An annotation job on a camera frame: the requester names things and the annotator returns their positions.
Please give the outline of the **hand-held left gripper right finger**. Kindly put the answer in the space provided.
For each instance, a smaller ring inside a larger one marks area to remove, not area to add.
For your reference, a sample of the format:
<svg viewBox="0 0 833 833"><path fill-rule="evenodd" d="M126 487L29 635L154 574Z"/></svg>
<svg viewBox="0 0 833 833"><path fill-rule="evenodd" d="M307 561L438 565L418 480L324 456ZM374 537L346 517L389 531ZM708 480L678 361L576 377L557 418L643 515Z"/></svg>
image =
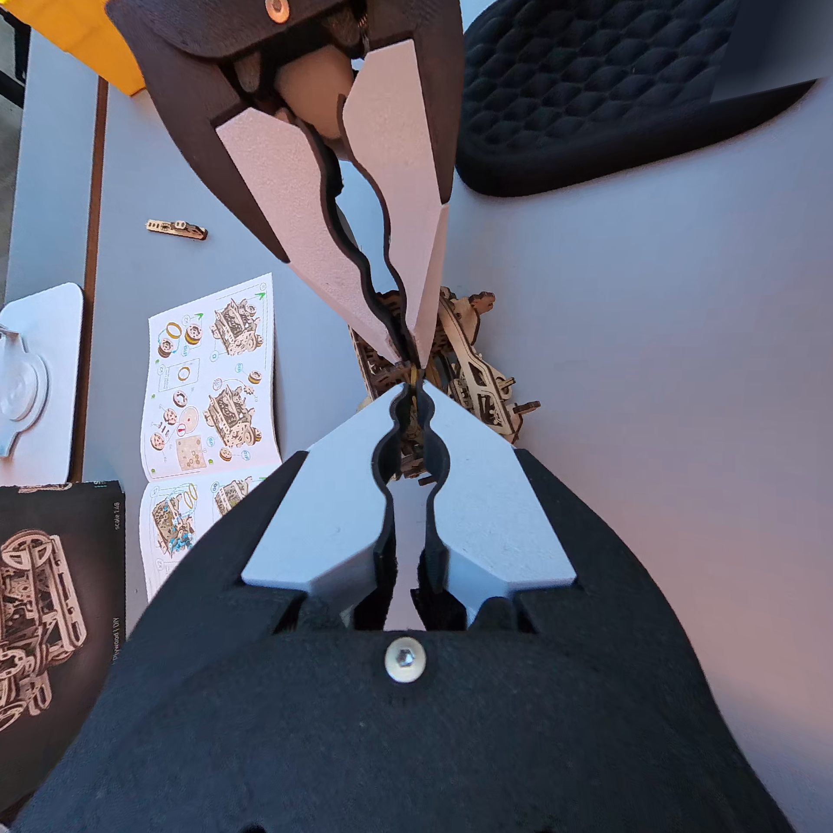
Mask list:
<svg viewBox="0 0 833 833"><path fill-rule="evenodd" d="M436 482L416 591L426 630L464 630L491 598L572 585L576 572L512 445L431 383L416 393Z"/></svg>

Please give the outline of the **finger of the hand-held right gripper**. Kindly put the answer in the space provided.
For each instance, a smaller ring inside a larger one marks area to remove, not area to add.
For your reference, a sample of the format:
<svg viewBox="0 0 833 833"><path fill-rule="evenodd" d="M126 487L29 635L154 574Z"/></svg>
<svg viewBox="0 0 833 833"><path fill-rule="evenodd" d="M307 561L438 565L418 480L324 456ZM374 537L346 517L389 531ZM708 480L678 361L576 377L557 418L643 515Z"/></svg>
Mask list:
<svg viewBox="0 0 833 833"><path fill-rule="evenodd" d="M291 269L383 357L407 361L398 325L373 291L369 261L339 218L339 164L318 133L286 110L271 116L254 108L216 133Z"/></svg>
<svg viewBox="0 0 833 833"><path fill-rule="evenodd" d="M442 203L411 39L365 58L341 111L350 151L383 202L387 260L405 291L405 325L430 358L446 251Z"/></svg>

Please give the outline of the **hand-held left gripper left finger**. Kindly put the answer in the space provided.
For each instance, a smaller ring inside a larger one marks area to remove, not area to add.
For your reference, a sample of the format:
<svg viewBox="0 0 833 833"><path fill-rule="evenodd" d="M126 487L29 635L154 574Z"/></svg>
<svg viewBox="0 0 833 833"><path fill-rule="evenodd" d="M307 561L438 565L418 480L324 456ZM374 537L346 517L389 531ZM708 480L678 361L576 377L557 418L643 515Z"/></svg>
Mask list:
<svg viewBox="0 0 833 833"><path fill-rule="evenodd" d="M302 590L357 630L381 630L397 577L393 502L399 387L311 446L242 573L250 586Z"/></svg>

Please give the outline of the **wooden mechanical model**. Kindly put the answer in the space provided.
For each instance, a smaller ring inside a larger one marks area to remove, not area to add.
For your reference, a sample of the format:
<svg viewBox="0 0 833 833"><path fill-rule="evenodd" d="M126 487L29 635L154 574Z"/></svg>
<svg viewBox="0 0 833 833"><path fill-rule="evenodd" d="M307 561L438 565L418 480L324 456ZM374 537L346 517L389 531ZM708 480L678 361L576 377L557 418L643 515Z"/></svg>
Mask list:
<svg viewBox="0 0 833 833"><path fill-rule="evenodd" d="M426 364L426 380L514 445L524 415L536 410L540 402L515 404L512 401L514 378L496 370L474 347L481 316L493 308L495 295L480 292L458 298L446 286L442 286L440 292L435 335ZM367 389L367 397L357 409L360 411L396 384L408 381L411 370L409 364L401 362L394 365L381 357L352 328L348 329ZM423 444L423 432L417 422L414 404L411 407L411 422L401 441L400 476L418 477L420 485L432 482L424 465Z"/></svg>

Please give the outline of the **person's right hand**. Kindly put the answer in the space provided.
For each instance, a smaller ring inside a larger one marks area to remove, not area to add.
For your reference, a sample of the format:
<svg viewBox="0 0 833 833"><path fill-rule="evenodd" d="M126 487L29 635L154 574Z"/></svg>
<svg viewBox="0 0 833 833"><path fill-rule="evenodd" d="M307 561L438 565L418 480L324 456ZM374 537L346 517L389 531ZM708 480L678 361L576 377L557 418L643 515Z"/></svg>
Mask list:
<svg viewBox="0 0 833 833"><path fill-rule="evenodd" d="M297 118L338 141L338 100L349 95L353 78L350 58L328 45L278 68L275 89Z"/></svg>

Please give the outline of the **yellow box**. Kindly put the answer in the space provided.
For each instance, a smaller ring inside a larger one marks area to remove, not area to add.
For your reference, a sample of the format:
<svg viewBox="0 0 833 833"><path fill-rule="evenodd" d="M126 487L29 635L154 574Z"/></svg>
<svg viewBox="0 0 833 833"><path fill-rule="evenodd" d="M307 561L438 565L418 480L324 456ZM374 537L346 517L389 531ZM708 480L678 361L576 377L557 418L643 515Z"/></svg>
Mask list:
<svg viewBox="0 0 833 833"><path fill-rule="evenodd" d="M145 88L130 48L105 12L104 1L2 1L2 8L121 92Z"/></svg>

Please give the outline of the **white instruction booklet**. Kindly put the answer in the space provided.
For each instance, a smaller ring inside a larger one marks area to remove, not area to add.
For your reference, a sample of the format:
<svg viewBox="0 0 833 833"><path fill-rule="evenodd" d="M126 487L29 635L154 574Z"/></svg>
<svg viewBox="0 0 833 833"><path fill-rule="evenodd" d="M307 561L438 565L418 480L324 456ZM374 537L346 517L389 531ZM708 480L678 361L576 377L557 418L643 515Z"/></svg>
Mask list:
<svg viewBox="0 0 833 833"><path fill-rule="evenodd" d="M273 415L272 275L149 320L139 536L148 598L211 526L281 463Z"/></svg>

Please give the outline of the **brown wooden divider strip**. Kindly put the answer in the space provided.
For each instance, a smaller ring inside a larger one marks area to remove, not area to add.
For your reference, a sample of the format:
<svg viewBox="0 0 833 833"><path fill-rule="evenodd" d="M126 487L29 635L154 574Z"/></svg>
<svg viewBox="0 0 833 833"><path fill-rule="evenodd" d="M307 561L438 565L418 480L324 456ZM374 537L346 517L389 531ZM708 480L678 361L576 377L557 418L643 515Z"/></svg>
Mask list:
<svg viewBox="0 0 833 833"><path fill-rule="evenodd" d="M83 310L79 343L78 384L74 412L72 453L68 474L69 482L82 481L86 444L86 422L89 408L89 382L92 354L92 328L98 267L98 245L101 217L102 173L105 157L105 137L108 109L108 82L98 78L97 101L92 143L92 170L89 194L89 222L87 231L84 283L82 285Z"/></svg>

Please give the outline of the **white plastic board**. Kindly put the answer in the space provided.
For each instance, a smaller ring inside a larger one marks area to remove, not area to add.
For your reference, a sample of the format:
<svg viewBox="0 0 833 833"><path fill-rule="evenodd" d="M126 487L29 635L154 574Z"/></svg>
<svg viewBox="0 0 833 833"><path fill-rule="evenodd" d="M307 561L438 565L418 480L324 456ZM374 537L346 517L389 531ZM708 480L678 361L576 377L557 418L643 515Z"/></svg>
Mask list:
<svg viewBox="0 0 833 833"><path fill-rule="evenodd" d="M1 313L3 485L68 480L83 298L72 282Z"/></svg>

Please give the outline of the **black product box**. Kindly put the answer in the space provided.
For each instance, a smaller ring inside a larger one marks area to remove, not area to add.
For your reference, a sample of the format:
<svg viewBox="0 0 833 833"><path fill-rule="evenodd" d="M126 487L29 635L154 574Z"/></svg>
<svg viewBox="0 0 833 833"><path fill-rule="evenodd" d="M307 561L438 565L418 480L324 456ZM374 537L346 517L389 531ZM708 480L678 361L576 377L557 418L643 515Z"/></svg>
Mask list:
<svg viewBox="0 0 833 833"><path fill-rule="evenodd" d="M125 637L125 497L114 482L1 489L1 808L78 734Z"/></svg>

